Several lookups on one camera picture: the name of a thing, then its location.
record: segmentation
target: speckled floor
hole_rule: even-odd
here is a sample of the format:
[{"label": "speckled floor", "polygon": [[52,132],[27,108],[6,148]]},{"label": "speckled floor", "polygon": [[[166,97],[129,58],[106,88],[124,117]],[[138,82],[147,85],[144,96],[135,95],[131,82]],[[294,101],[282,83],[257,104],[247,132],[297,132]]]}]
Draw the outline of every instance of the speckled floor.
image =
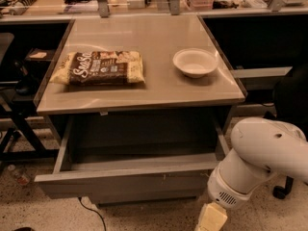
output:
[{"label": "speckled floor", "polygon": [[[47,147],[55,145],[47,129],[36,133]],[[13,149],[29,148],[20,138]],[[33,178],[51,173],[51,159],[19,163]],[[11,231],[29,226],[36,231],[98,231],[104,230],[99,216],[82,207],[77,198],[50,199],[31,182],[18,186],[2,164],[0,176],[0,231]],[[274,198],[275,185],[283,186],[285,177],[277,176],[260,186],[241,209],[228,211],[228,221],[223,231],[238,230],[308,230],[308,186],[295,181],[292,192],[284,200]],[[194,230],[199,212],[209,199],[205,192],[198,199],[144,202],[121,206],[99,207],[84,197],[83,203],[101,214],[108,231],[190,231]]]}]

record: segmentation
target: black wire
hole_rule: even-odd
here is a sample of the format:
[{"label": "black wire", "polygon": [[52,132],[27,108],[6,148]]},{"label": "black wire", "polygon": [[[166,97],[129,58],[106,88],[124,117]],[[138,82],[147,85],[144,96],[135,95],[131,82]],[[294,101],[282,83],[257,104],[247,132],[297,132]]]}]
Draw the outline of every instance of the black wire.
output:
[{"label": "black wire", "polygon": [[89,210],[89,211],[95,212],[95,213],[101,218],[101,220],[102,220],[102,222],[103,222],[103,225],[104,225],[104,230],[107,231],[106,223],[105,223],[104,218],[103,218],[98,212],[96,212],[95,210],[93,210],[93,209],[88,208],[87,206],[85,206],[85,205],[83,204],[83,202],[81,201],[81,197],[78,197],[78,200],[79,200],[80,204],[81,204],[84,208],[86,208],[86,209]]}]

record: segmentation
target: desk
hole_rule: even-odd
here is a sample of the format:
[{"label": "desk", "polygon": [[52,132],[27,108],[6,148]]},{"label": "desk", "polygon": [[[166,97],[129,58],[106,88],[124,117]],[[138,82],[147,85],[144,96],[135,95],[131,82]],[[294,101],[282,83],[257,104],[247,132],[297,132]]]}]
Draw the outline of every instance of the desk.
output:
[{"label": "desk", "polygon": [[[218,69],[190,79],[175,52],[203,48]],[[221,132],[244,94],[195,15],[77,19],[70,51],[138,50],[145,84],[72,87],[48,83],[38,113],[64,132],[54,173],[36,182],[52,198],[87,195],[110,204],[201,195],[207,169],[228,151]]]}]

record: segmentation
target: floor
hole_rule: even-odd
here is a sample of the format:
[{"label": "floor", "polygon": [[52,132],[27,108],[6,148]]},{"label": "floor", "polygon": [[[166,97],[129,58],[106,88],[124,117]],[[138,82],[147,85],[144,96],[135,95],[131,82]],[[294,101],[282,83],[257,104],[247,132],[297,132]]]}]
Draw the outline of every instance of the floor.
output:
[{"label": "floor", "polygon": [[[35,132],[46,147],[56,146],[48,129],[36,129]],[[23,138],[11,146],[13,150],[29,148]],[[35,231],[104,230],[99,215],[85,209],[77,198],[50,199],[34,182],[21,187],[8,174],[7,165],[2,164],[0,176],[0,231],[26,226]],[[25,167],[34,178],[51,173],[54,161],[45,159],[17,165]],[[260,186],[241,209],[228,211],[228,221],[222,230],[308,230],[308,186],[295,181],[287,198],[278,200],[271,192],[276,185],[284,186],[284,182],[284,176],[277,176]],[[205,191],[198,199],[109,207],[97,207],[86,197],[82,198],[82,202],[103,217],[108,231],[193,231],[202,206],[210,200]]]}]

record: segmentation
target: plastic bottle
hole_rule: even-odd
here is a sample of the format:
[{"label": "plastic bottle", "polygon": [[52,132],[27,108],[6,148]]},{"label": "plastic bottle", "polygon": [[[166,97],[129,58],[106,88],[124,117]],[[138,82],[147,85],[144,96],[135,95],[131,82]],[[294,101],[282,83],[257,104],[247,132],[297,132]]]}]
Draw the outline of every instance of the plastic bottle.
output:
[{"label": "plastic bottle", "polygon": [[21,167],[16,167],[15,165],[9,165],[8,171],[11,177],[20,185],[26,186],[30,183],[31,178]]}]

